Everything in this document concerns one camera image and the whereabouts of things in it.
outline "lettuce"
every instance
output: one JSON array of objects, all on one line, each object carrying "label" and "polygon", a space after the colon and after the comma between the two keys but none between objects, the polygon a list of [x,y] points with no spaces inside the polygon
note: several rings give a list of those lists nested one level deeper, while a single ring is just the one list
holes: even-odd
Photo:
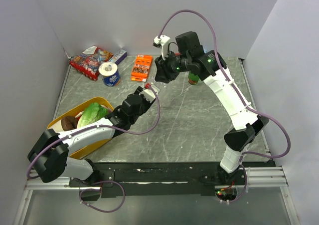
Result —
[{"label": "lettuce", "polygon": [[102,119],[108,113],[108,110],[101,106],[99,103],[92,103],[83,111],[83,114],[79,119],[77,128],[92,124]]}]

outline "yellow bowl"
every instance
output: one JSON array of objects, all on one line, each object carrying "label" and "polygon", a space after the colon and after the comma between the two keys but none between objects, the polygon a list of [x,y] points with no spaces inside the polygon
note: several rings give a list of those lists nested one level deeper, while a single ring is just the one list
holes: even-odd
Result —
[{"label": "yellow bowl", "polygon": [[[71,109],[70,111],[66,112],[65,114],[62,114],[60,117],[56,118],[55,120],[53,120],[47,127],[50,128],[53,124],[55,124],[57,121],[59,121],[60,119],[64,118],[65,116],[76,116],[78,113],[80,113],[81,111],[83,111],[85,108],[89,107],[90,104],[97,102],[101,105],[104,105],[108,108],[110,108],[113,111],[113,107],[111,106],[111,104],[102,97],[95,97],[92,98],[86,102],[84,102],[83,104],[80,104],[78,106],[76,106],[75,108]],[[71,154],[69,157],[74,158],[74,159],[82,159],[83,157],[87,156],[88,154],[92,153],[93,151],[97,150],[98,148],[100,148],[102,145],[104,145],[105,143],[109,142],[111,139],[105,139],[105,140],[101,140],[99,142],[96,142],[94,144],[90,144],[76,152],[74,152],[73,154]]]}]

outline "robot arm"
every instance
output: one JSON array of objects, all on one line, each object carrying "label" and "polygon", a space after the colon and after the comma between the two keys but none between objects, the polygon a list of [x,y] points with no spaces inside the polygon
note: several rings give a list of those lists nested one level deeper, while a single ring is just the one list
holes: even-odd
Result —
[{"label": "robot arm", "polygon": [[175,38],[180,55],[176,55],[172,51],[165,53],[170,39],[167,36],[163,36],[164,40],[161,40],[161,38],[162,35],[160,38],[156,37],[154,39],[154,45],[157,44],[158,46],[156,47],[161,47],[162,49],[162,56],[155,60],[158,69],[155,80],[169,83],[175,80],[179,73],[187,71],[198,75],[215,93],[232,120],[234,128],[224,136],[227,147],[220,162],[221,177],[227,178],[236,172],[242,153],[247,150],[249,143],[254,140],[268,123],[268,119],[258,116],[244,107],[231,86],[236,84],[225,61],[218,55],[231,82],[226,80],[219,69],[214,51],[204,52],[195,32],[186,32]]},{"label": "robot arm", "polygon": [[[88,183],[99,181],[99,171],[90,160],[77,160],[68,156],[89,144],[117,137],[123,131],[129,130],[154,103],[154,93],[159,92],[154,85],[147,84],[145,88],[139,86],[122,105],[93,124],[61,133],[55,133],[53,129],[43,132],[28,154],[28,159],[34,163],[33,167],[41,180],[48,183],[63,176],[78,178]],[[55,143],[54,146],[48,149],[52,143]]]}]

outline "gray table surface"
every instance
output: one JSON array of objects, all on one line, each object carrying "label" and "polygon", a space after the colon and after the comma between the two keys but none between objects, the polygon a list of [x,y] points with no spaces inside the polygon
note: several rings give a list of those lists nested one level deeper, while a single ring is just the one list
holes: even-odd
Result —
[{"label": "gray table surface", "polygon": [[[121,82],[107,87],[101,77],[94,82],[70,69],[58,107],[57,116],[93,98],[104,97],[113,107],[140,85],[145,83],[130,80],[136,56],[128,56],[119,65]],[[238,87],[251,101],[251,96],[238,58],[225,58]],[[214,93],[202,82],[188,83],[188,74],[182,73],[170,84],[154,81],[156,66],[153,62],[148,83],[161,89],[159,94],[161,117],[157,127],[145,135],[122,134],[94,151],[87,158],[94,162],[195,162],[220,161],[226,144],[223,136],[232,128],[225,109]],[[141,116],[132,131],[148,129],[157,117],[154,104]],[[250,151],[265,153],[265,142],[259,135],[250,146]],[[247,155],[245,161],[267,159]]]}]

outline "purple cable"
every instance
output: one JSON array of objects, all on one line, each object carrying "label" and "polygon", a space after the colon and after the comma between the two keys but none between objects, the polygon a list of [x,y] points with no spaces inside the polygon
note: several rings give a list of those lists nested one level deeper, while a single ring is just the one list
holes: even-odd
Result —
[{"label": "purple cable", "polygon": [[118,182],[111,181],[111,180],[109,180],[109,181],[96,182],[96,183],[93,183],[92,185],[103,184],[103,183],[116,184],[116,185],[118,185],[118,186],[121,188],[122,193],[123,193],[123,199],[122,199],[120,205],[118,205],[118,206],[117,206],[115,209],[113,209],[113,210],[102,210],[102,209],[98,209],[97,207],[92,206],[92,205],[90,205],[90,204],[88,204],[88,203],[86,203],[85,201],[82,200],[81,195],[82,195],[85,191],[99,191],[98,189],[85,189],[85,190],[81,191],[81,192],[79,193],[80,203],[82,203],[82,204],[84,204],[84,205],[86,205],[86,206],[88,206],[88,207],[90,207],[90,208],[92,208],[92,209],[94,209],[94,210],[96,210],[96,211],[102,212],[102,213],[112,213],[112,212],[115,212],[115,211],[117,211],[118,209],[120,209],[120,207],[123,205],[123,203],[124,203],[124,201],[125,201],[125,191],[124,191],[124,188],[123,188],[123,186],[122,186],[121,184],[119,184]]},{"label": "purple cable", "polygon": [[[149,89],[153,92],[154,96],[155,96],[155,100],[158,104],[158,117],[155,121],[155,123],[153,124],[152,127],[150,127],[149,129],[147,129],[146,131],[143,131],[143,132],[132,132],[132,131],[127,131],[127,130],[124,130],[124,129],[120,129],[120,128],[117,128],[115,126],[111,126],[111,125],[100,125],[100,128],[111,128],[111,129],[116,129],[116,130],[119,130],[121,132],[124,132],[124,133],[128,133],[128,134],[135,134],[135,135],[141,135],[141,134],[146,134],[148,132],[150,132],[151,130],[153,130],[156,125],[159,123],[159,120],[160,120],[160,101],[159,101],[159,97],[158,95],[156,94],[156,92],[152,89],[152,87],[149,87]],[[63,138],[60,138],[56,141],[54,141],[53,143],[51,143],[50,145],[48,145],[47,147],[45,147],[33,160],[32,162],[30,163],[28,169],[27,169],[27,172],[26,172],[26,176],[28,179],[36,179],[36,178],[39,178],[39,175],[38,176],[30,176],[30,172],[31,172],[31,169],[33,168],[34,164],[36,163],[36,161],[46,152],[48,151],[49,149],[51,149],[54,145],[62,142],[63,140],[69,138],[69,136],[74,136],[74,135],[77,135],[77,134],[80,134],[82,132],[85,132],[87,130],[90,130],[90,129],[94,129],[96,128],[96,126],[89,126],[89,127],[86,127],[84,129],[80,129],[76,132],[73,132],[67,136],[64,136]]]},{"label": "purple cable", "polygon": [[[222,67],[221,63],[220,63],[220,60],[219,60],[219,57],[218,57],[218,53],[217,53],[217,39],[216,39],[216,35],[215,35],[215,31],[213,29],[213,27],[211,26],[211,24],[209,23],[209,21],[200,13],[194,11],[194,10],[190,10],[190,9],[182,9],[182,10],[179,10],[177,12],[175,12],[174,14],[172,14],[170,16],[170,18],[166,21],[166,23],[164,24],[164,27],[162,28],[162,30],[160,31],[159,35],[158,35],[158,38],[160,38],[160,36],[162,35],[165,27],[167,26],[168,22],[177,14],[179,13],[182,13],[182,12],[189,12],[189,13],[193,13],[193,14],[196,14],[197,16],[201,17],[205,22],[206,24],[208,25],[211,33],[213,34],[213,40],[214,40],[214,53],[215,53],[215,57],[216,57],[216,61],[217,61],[217,64],[218,64],[218,67],[220,69],[220,71],[223,73],[223,75],[225,76],[226,80],[228,82],[230,82],[230,78],[228,77],[228,75],[226,74],[224,68]],[[291,148],[291,141],[290,141],[290,137],[287,133],[287,131],[285,130],[284,126],[279,122],[277,121],[275,118],[273,118],[272,116],[270,115],[267,115],[265,113],[262,113],[262,112],[258,112],[257,110],[254,110],[250,107],[247,106],[243,96],[241,95],[241,93],[239,92],[239,89],[237,88],[237,86],[235,84],[231,84],[231,86],[233,87],[233,89],[235,90],[236,94],[238,95],[240,101],[243,103],[243,105],[246,107],[247,110],[249,110],[250,112],[253,112],[255,114],[258,114],[258,115],[261,115],[263,117],[266,117],[268,119],[270,119],[271,121],[273,121],[281,130],[282,132],[284,133],[285,137],[286,137],[286,140],[287,140],[287,149],[285,150],[285,152],[283,152],[282,154],[280,155],[275,155],[275,156],[269,156],[269,155],[265,155],[265,154],[260,154],[260,153],[256,153],[256,152],[244,152],[244,154],[254,154],[254,155],[259,155],[261,157],[265,157],[265,158],[269,158],[269,159],[277,159],[277,158],[281,158],[283,156],[285,156],[289,151],[290,151],[290,148]]]}]

